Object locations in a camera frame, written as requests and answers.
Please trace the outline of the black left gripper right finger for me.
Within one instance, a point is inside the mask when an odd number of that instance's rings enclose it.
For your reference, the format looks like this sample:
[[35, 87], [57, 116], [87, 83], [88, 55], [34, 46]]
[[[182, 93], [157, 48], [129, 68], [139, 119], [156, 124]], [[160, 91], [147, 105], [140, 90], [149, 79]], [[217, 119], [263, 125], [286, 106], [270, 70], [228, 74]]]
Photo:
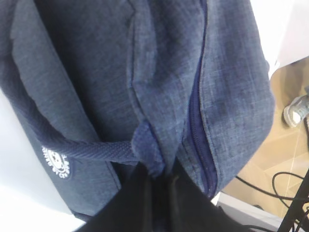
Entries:
[[267, 232], [256, 225], [242, 225], [195, 185], [181, 164], [169, 176], [170, 223], [173, 232]]

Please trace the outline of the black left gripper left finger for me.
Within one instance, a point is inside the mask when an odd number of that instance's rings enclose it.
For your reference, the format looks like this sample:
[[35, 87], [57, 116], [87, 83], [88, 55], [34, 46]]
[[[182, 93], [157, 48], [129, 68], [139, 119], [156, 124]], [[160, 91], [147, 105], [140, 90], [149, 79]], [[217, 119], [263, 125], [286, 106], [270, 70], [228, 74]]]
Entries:
[[152, 177], [138, 164], [122, 189], [78, 232], [168, 232], [165, 175]]

